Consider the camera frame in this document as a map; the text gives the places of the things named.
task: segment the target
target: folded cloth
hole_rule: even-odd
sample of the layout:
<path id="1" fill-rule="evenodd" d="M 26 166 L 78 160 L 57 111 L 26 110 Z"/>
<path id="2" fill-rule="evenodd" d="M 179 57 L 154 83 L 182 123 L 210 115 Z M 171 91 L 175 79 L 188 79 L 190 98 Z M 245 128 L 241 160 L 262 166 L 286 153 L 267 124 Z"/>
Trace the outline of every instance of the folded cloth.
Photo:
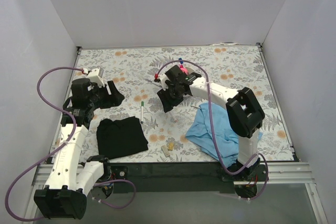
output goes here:
<path id="1" fill-rule="evenodd" d="M 216 143 L 226 167 L 234 164 L 238 157 L 238 135 L 232 130 L 229 117 L 225 109 L 212 103 Z M 199 145 L 201 150 L 218 160 L 209 119 L 208 103 L 202 103 L 197 110 L 195 121 L 187 131 L 185 137 Z"/>
<path id="2" fill-rule="evenodd" d="M 98 151 L 109 159 L 148 150 L 140 120 L 135 116 L 123 120 L 104 119 L 97 128 Z"/>

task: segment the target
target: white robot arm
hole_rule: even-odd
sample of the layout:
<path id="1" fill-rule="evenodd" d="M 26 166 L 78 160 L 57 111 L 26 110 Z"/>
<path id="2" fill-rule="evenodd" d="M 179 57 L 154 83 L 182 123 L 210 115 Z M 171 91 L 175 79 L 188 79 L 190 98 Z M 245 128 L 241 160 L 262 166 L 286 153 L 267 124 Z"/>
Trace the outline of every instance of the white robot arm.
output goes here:
<path id="1" fill-rule="evenodd" d="M 208 100 L 205 78 L 197 73 L 187 75 L 177 65 L 159 75 L 155 81 L 160 82 L 162 86 L 162 90 L 157 94 L 164 112 L 180 104 L 186 94 Z M 265 114 L 249 88 L 236 90 L 210 83 L 210 93 L 212 102 L 227 110 L 231 128 L 239 137 L 238 163 L 242 166 L 254 154 L 258 154 L 259 128 Z M 246 166 L 247 170 L 258 163 L 258 155 L 255 155 Z"/>
<path id="2" fill-rule="evenodd" d="M 71 84 L 72 96 L 63 109 L 76 119 L 76 131 L 66 142 L 73 129 L 72 119 L 63 114 L 61 119 L 60 145 L 66 145 L 57 153 L 54 165 L 44 189 L 36 190 L 34 201 L 46 218 L 81 219 L 86 209 L 86 196 L 97 181 L 110 178 L 106 165 L 107 158 L 101 155 L 90 157 L 84 169 L 77 176 L 79 155 L 88 133 L 90 122 L 97 108 L 107 109 L 119 106 L 124 96 L 116 89 L 113 81 L 104 83 L 102 69 L 93 69 L 86 78 L 74 80 Z"/>

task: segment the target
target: blue cloth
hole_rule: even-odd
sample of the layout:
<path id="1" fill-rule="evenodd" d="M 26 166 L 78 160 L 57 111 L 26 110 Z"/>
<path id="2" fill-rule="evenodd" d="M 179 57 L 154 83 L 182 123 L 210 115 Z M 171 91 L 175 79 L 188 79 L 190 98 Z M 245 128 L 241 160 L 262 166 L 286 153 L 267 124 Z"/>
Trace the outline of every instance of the blue cloth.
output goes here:
<path id="1" fill-rule="evenodd" d="M 208 103 L 202 103 L 197 110 L 195 121 L 187 131 L 185 137 L 199 145 L 201 150 L 218 160 L 209 120 Z M 225 109 L 212 103 L 212 115 L 216 143 L 222 156 L 224 165 L 229 167 L 238 157 L 238 135 L 231 129 L 229 117 Z"/>

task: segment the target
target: floral tablecloth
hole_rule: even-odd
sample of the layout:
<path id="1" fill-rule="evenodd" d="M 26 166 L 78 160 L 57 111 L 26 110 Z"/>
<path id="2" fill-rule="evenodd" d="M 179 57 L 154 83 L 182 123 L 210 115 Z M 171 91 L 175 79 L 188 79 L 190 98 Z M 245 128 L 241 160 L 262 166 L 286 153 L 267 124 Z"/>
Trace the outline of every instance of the floral tablecloth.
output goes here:
<path id="1" fill-rule="evenodd" d="M 102 119 L 120 120 L 129 116 L 140 118 L 141 101 L 144 101 L 145 137 L 149 150 L 135 155 L 117 158 L 113 162 L 209 162 L 213 158 L 203 153 L 194 143 L 185 138 L 192 125 L 197 109 L 204 100 L 195 97 L 185 99 L 172 111 L 178 122 L 163 112 L 156 93 L 160 87 L 153 84 L 154 74 L 165 62 L 182 57 L 202 66 L 212 82 L 226 87 L 251 88 L 259 100 L 265 114 L 259 151 L 268 161 L 293 160 L 289 142 L 282 124 L 277 104 L 265 72 L 263 61 L 256 46 L 227 47 L 174 47 L 83 50 L 77 67 L 104 69 L 104 78 L 113 80 L 118 90 L 125 96 L 119 107 L 96 110 L 89 133 L 82 147 L 80 162 L 92 155 L 98 155 L 96 130 Z M 165 157 L 161 146 L 174 144 L 174 150 Z"/>

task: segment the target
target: white wall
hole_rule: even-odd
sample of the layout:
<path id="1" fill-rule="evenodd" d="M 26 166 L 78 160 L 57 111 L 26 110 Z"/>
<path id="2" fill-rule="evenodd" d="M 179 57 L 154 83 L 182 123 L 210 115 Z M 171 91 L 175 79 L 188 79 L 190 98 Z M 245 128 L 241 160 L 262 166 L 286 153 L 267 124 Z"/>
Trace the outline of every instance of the white wall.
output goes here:
<path id="1" fill-rule="evenodd" d="M 336 0 L 286 0 L 264 43 L 295 150 L 336 223 Z"/>
<path id="2" fill-rule="evenodd" d="M 42 73 L 73 66 L 76 47 L 50 0 L 0 0 L 0 216 L 16 223 L 4 207 L 13 179 L 48 153 L 59 113 L 38 97 Z M 43 84 L 43 94 L 61 105 L 70 72 L 55 73 Z M 23 216 L 34 172 L 23 177 L 10 197 L 12 209 Z"/>
<path id="3" fill-rule="evenodd" d="M 285 0 L 51 0 L 77 46 L 262 42 Z"/>

